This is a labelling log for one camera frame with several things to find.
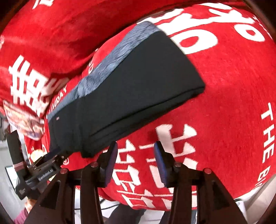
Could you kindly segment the dark pants with grey waistband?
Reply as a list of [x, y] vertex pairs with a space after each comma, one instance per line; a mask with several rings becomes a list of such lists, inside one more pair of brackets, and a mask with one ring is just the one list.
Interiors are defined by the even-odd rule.
[[49, 113], [49, 149], [92, 157], [204, 89], [176, 44], [142, 22]]

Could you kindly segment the red blanket with white characters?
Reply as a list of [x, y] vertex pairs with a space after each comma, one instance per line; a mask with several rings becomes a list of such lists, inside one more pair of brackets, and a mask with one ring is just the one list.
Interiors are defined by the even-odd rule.
[[[27, 1], [1, 30], [1, 112], [5, 100], [44, 120], [41, 139], [24, 136], [29, 160], [51, 152], [49, 113], [142, 22], [176, 44], [205, 89], [116, 141], [100, 196], [169, 210], [173, 190], [161, 182], [156, 141], [191, 169], [211, 168], [234, 198], [267, 182], [275, 174], [275, 42], [243, 1]], [[101, 151], [71, 153], [64, 167], [80, 169]]]

